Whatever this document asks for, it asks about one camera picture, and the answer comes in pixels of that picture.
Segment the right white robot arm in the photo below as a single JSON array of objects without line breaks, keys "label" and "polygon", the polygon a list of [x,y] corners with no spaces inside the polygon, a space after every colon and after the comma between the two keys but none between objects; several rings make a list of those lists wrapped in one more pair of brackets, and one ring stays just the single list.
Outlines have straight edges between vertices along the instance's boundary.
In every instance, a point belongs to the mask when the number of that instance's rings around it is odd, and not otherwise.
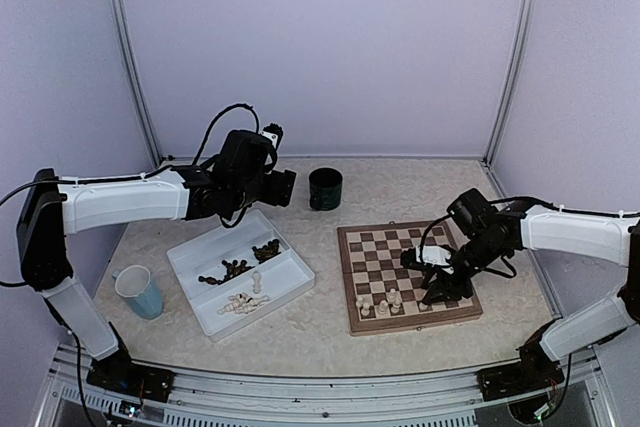
[{"label": "right white robot arm", "polygon": [[489,201],[472,188],[448,206],[446,216],[466,236],[466,244],[454,249],[420,243],[401,256],[405,268],[424,274],[424,306],[470,297],[475,275],[517,251],[582,255],[627,270],[618,291],[541,327],[520,347],[520,361],[511,370],[518,389],[535,389],[562,358],[638,324],[638,214],[567,209],[526,196]]}]

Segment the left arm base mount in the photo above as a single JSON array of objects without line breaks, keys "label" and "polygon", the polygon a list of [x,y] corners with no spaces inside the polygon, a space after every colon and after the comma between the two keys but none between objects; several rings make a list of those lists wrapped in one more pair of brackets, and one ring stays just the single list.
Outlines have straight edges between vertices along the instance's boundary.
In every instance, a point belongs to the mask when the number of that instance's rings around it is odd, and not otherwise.
[{"label": "left arm base mount", "polygon": [[133,362],[94,361],[86,381],[89,385],[142,400],[167,403],[174,373]]}]

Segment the wooden chess board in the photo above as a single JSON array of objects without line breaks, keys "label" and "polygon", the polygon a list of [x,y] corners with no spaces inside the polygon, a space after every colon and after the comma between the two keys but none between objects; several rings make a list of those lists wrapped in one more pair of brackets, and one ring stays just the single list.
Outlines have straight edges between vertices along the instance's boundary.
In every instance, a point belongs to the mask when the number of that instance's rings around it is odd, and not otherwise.
[{"label": "wooden chess board", "polygon": [[[420,244],[422,232],[429,225],[421,222],[389,222],[387,224],[343,226],[337,229],[345,291],[349,330],[353,336],[372,336],[475,321],[483,314],[477,295],[453,302],[440,302],[420,311],[424,296],[420,288],[424,274],[400,265],[401,253]],[[386,293],[395,288],[402,301],[402,311],[391,313]],[[371,305],[371,316],[361,315],[355,306],[361,299]],[[379,316],[382,300],[389,304],[388,313]]]}]

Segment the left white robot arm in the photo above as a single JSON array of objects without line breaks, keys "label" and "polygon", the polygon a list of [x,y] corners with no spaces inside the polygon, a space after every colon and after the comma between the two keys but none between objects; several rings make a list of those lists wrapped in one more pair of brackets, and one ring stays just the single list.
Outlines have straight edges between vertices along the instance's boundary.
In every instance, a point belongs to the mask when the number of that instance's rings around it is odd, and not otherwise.
[{"label": "left white robot arm", "polygon": [[137,365],[121,353],[115,329],[99,313],[68,260],[66,238],[84,230],[154,219],[229,222],[254,203],[285,207],[295,173],[275,165],[283,130],[233,130],[220,153],[202,164],[165,166],[155,173],[105,179],[58,177],[39,171],[17,226],[20,270],[27,286],[102,361],[102,377],[121,392],[140,381]]}]

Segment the white chess piece tall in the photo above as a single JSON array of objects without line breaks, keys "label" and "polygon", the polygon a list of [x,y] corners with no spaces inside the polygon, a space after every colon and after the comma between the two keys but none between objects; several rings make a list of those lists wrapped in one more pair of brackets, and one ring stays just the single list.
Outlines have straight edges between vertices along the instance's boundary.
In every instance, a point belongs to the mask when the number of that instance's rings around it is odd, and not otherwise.
[{"label": "white chess piece tall", "polygon": [[262,275],[260,272],[254,271],[252,273],[252,281],[253,281],[252,290],[254,294],[260,294],[262,291],[261,278],[262,278]]}]

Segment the white plastic tray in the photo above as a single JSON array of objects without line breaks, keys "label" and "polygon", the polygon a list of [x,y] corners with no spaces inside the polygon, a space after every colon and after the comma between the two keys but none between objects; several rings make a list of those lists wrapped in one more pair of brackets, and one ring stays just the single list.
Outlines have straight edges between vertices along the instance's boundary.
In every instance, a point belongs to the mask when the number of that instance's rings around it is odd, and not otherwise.
[{"label": "white plastic tray", "polygon": [[[252,247],[261,247],[273,239],[281,243],[280,254],[257,264]],[[315,285],[315,273],[258,210],[248,213],[233,229],[217,227],[168,250],[167,257],[204,334],[213,341],[250,325]],[[212,286],[198,281],[199,276],[220,279],[226,272],[223,260],[242,259],[255,267],[222,285]],[[262,275],[260,294],[254,294],[252,290],[254,271]],[[270,301],[249,314],[217,314],[229,296],[241,292],[252,297],[268,295]]]}]

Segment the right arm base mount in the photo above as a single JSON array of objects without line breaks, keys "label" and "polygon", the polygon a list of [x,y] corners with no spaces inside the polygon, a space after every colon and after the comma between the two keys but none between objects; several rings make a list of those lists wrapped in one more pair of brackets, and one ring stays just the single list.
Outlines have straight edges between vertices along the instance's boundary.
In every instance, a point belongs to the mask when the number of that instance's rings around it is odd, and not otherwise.
[{"label": "right arm base mount", "polygon": [[481,369],[477,373],[479,388],[485,402],[522,395],[561,384],[564,373],[558,366],[542,373],[527,373],[521,363]]}]

